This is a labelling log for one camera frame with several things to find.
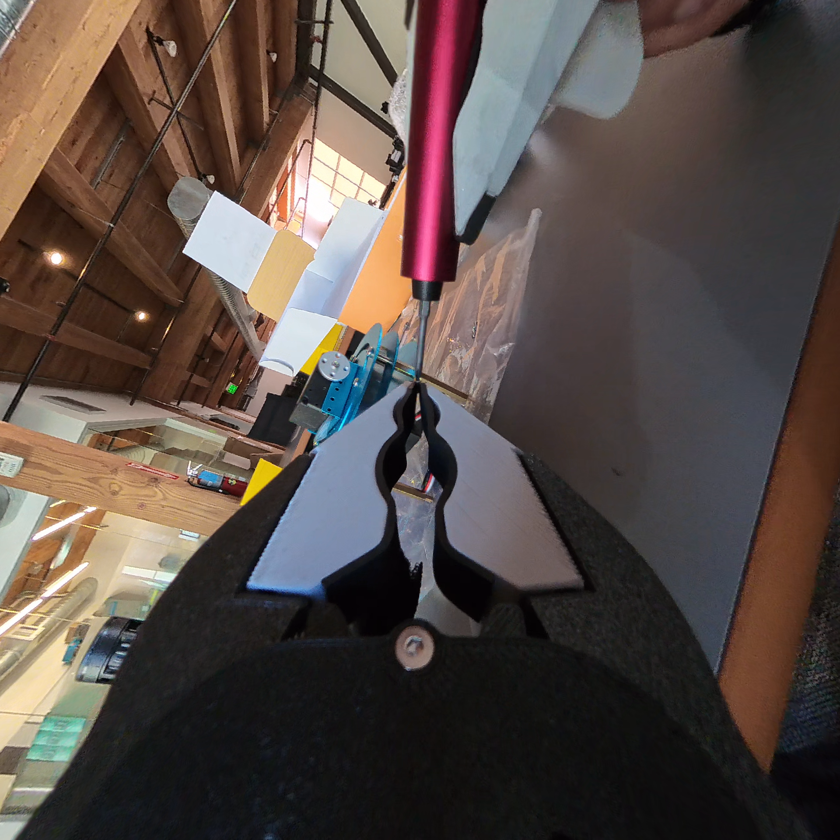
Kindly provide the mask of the white paper sheet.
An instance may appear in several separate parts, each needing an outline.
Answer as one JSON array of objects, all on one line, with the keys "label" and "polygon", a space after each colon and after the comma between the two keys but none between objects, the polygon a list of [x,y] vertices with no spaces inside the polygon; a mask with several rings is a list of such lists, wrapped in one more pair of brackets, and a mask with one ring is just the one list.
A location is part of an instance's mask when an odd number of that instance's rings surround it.
[{"label": "white paper sheet", "polygon": [[248,293],[277,231],[220,192],[211,192],[183,253]]}]

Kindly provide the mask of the red electric screwdriver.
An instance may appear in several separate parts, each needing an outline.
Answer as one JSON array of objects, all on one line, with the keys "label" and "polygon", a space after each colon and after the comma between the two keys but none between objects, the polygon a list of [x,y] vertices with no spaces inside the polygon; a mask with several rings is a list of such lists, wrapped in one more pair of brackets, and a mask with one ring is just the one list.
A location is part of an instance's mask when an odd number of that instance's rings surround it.
[{"label": "red electric screwdriver", "polygon": [[486,2],[415,2],[408,109],[402,276],[418,301],[414,379],[421,379],[432,304],[456,277],[453,140],[475,73]]}]

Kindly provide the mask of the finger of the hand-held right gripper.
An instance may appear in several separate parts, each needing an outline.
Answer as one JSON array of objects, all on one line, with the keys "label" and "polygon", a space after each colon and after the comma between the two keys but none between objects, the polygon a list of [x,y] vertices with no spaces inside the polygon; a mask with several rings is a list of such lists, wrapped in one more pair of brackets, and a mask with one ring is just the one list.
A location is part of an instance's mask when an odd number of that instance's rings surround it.
[{"label": "finger of the hand-held right gripper", "polygon": [[453,138],[455,231],[470,245],[534,130],[556,108],[622,111],[644,59],[638,2],[487,2]]}]

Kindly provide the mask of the clear plastic bag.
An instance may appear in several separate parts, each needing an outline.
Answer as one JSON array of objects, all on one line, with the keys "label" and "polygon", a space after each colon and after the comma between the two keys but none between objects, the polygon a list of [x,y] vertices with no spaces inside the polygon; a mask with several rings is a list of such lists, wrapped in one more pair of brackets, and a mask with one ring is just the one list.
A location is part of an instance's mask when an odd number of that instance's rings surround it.
[{"label": "clear plastic bag", "polygon": [[466,409],[488,423],[516,344],[530,261],[543,211],[480,255],[465,255],[455,284],[432,307],[423,371],[466,395]]}]

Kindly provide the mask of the orange partition panel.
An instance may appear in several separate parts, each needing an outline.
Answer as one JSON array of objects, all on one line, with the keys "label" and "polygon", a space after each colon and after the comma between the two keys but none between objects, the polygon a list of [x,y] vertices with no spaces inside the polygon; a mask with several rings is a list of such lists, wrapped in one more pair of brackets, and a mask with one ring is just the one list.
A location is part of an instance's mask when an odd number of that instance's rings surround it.
[{"label": "orange partition panel", "polygon": [[412,296],[412,283],[401,274],[406,176],[407,170],[396,184],[380,231],[339,315],[342,324],[363,333],[376,323],[387,332]]}]

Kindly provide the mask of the person's right hand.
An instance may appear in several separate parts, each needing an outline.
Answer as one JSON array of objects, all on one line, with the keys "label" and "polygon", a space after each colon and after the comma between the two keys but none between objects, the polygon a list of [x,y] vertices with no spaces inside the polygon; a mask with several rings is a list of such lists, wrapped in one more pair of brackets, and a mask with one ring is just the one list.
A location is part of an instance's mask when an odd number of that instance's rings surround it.
[{"label": "person's right hand", "polygon": [[639,1],[644,57],[654,58],[726,34],[749,16],[750,1]]}]

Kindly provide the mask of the round metal duct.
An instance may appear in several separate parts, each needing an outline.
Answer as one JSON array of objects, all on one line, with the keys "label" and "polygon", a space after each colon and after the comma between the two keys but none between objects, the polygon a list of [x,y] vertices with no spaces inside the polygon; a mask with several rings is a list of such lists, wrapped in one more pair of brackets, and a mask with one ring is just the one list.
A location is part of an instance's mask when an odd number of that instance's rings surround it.
[{"label": "round metal duct", "polygon": [[[191,176],[181,177],[172,188],[167,198],[167,206],[185,239],[192,236],[211,195],[212,191],[202,181]],[[210,269],[206,271],[224,309],[244,339],[246,349],[259,361],[266,347],[266,343],[260,341],[256,333],[255,323],[259,313],[249,305],[242,290]]]}]

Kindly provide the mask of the yellow panel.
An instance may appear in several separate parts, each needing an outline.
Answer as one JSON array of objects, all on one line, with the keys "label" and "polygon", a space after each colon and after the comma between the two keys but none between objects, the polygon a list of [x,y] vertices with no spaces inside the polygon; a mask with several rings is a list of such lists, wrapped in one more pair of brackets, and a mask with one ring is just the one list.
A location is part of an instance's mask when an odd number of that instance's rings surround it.
[{"label": "yellow panel", "polygon": [[239,506],[243,507],[255,495],[265,489],[268,484],[282,471],[282,467],[269,461],[267,458],[259,458],[254,468],[252,477],[250,478],[243,496],[240,499]]}]

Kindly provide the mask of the red fire extinguisher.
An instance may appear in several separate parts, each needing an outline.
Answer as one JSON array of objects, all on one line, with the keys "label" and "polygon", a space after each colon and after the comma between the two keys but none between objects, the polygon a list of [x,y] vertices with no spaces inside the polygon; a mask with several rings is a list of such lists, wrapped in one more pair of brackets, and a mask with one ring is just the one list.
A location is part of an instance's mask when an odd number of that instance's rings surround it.
[{"label": "red fire extinguisher", "polygon": [[239,499],[245,495],[249,484],[248,479],[230,476],[192,461],[187,462],[186,480],[193,487]]}]

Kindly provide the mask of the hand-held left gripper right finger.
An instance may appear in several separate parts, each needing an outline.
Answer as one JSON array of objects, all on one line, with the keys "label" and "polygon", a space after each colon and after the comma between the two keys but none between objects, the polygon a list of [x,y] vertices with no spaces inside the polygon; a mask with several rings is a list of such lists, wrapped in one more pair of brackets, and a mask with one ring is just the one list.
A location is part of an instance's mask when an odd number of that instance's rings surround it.
[{"label": "hand-held left gripper right finger", "polygon": [[585,576],[522,453],[438,389],[420,385],[428,465],[441,487],[434,580],[481,623],[498,604],[585,590]]}]

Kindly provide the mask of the white cardboard box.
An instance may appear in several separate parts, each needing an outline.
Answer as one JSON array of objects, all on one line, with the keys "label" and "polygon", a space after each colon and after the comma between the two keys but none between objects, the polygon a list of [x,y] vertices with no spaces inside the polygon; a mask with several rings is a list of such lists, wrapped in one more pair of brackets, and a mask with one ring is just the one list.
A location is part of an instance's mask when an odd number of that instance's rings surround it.
[{"label": "white cardboard box", "polygon": [[347,198],[287,304],[288,309],[337,318],[382,230],[387,212]]}]

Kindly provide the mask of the white curved board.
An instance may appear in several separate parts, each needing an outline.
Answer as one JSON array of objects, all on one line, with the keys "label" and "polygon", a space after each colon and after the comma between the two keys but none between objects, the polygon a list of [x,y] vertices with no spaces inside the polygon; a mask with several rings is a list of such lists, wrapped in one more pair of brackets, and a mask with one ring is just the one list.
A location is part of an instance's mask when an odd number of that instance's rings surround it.
[{"label": "white curved board", "polygon": [[315,353],[336,318],[299,308],[287,308],[270,335],[259,366],[293,377]]}]

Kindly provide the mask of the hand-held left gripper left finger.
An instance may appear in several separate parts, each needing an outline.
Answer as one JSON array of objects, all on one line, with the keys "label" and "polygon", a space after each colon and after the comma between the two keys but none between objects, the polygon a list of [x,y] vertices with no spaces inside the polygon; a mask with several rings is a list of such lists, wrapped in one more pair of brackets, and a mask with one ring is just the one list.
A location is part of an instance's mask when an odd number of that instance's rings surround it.
[{"label": "hand-held left gripper left finger", "polygon": [[416,407],[417,385],[401,385],[316,447],[247,590],[334,605],[363,635],[413,618],[422,565],[404,554],[392,491]]}]

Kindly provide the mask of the wooden beam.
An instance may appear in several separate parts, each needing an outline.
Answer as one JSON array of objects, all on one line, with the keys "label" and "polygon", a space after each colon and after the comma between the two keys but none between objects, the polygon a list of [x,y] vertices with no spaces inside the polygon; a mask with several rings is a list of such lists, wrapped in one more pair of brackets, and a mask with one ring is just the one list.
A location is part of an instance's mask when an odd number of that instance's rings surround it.
[{"label": "wooden beam", "polygon": [[210,536],[239,510],[238,500],[158,475],[117,455],[1,423],[3,455],[20,457],[3,485],[43,497]]}]

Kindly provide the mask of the blue robot car kit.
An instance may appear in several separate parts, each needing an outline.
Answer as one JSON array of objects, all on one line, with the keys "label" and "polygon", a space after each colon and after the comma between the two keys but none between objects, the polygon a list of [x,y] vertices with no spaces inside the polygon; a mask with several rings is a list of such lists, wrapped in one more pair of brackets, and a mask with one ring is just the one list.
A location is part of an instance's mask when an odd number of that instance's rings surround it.
[{"label": "blue robot car kit", "polygon": [[309,435],[311,451],[415,375],[417,342],[375,324],[354,332],[347,353],[320,354],[290,420]]}]

